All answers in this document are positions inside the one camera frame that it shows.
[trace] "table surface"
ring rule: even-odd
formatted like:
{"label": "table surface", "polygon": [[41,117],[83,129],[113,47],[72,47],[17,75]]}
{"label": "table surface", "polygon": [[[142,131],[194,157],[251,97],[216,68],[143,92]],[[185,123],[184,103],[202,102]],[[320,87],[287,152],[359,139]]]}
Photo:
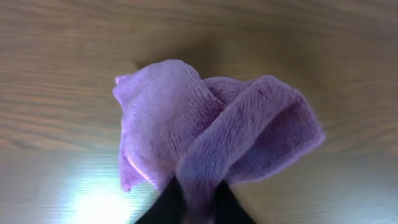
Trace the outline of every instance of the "table surface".
{"label": "table surface", "polygon": [[204,77],[301,90],[322,147],[234,188],[268,224],[398,223],[398,2],[0,1],[0,223],[125,223],[114,77],[180,58]]}

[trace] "black object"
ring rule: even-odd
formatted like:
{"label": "black object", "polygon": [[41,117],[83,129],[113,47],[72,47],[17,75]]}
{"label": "black object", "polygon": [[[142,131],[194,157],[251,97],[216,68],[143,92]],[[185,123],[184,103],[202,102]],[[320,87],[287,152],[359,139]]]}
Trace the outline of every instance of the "black object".
{"label": "black object", "polygon": [[[213,203],[215,224],[256,223],[240,206],[225,180],[217,186]],[[174,177],[136,224],[181,224],[186,209],[181,186]]]}

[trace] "microfiber cloth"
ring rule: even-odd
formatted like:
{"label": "microfiber cloth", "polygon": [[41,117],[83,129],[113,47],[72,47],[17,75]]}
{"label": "microfiber cloth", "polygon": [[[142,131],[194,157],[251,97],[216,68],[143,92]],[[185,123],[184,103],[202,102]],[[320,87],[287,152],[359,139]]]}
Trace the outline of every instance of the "microfiber cloth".
{"label": "microfiber cloth", "polygon": [[123,110],[119,170],[126,191],[177,177],[187,207],[208,211],[216,186],[262,180],[325,138],[304,96],[270,75],[202,80],[181,60],[116,78]]}

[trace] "purple towel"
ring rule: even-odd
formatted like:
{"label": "purple towel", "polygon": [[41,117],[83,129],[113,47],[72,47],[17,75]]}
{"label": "purple towel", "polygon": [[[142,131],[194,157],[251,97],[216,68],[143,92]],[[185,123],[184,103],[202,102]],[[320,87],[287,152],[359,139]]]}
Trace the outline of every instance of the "purple towel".
{"label": "purple towel", "polygon": [[325,138],[303,95],[265,75],[202,80],[181,60],[116,78],[122,109],[124,190],[146,179],[162,190],[177,176],[186,203],[207,210],[215,187],[265,179]]}

